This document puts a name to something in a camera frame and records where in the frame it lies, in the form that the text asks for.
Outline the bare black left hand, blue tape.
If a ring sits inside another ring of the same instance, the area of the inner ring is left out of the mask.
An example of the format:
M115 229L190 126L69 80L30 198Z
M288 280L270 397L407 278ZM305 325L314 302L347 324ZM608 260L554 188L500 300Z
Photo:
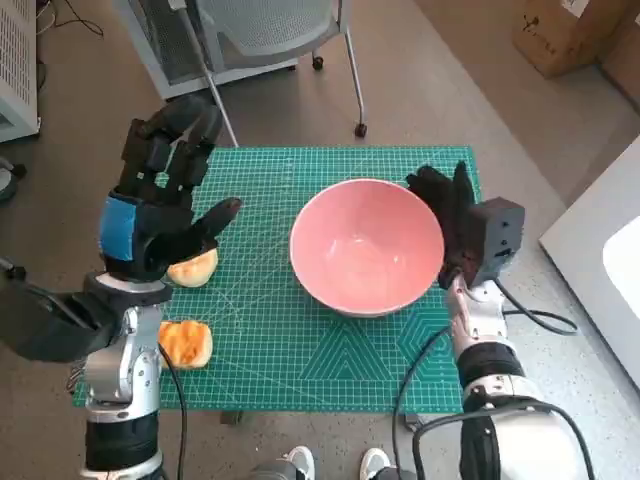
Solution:
M220 110L199 95L173 100L147 120L132 120L124 167L100 222L100 253L109 274L152 282L170 266L217 247L241 199L226 198L200 218L192 203L221 128Z

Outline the right hand in black glove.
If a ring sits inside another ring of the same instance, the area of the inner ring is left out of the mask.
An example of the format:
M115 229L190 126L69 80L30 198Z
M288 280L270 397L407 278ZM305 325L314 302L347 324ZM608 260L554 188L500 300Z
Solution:
M408 189L434 213L444 240L444 257L437 277L447 290L458 275L472 286L481 270L481 243L470 235L470 209L475 194L466 164L460 161L449 178L435 168L424 165L406 177Z

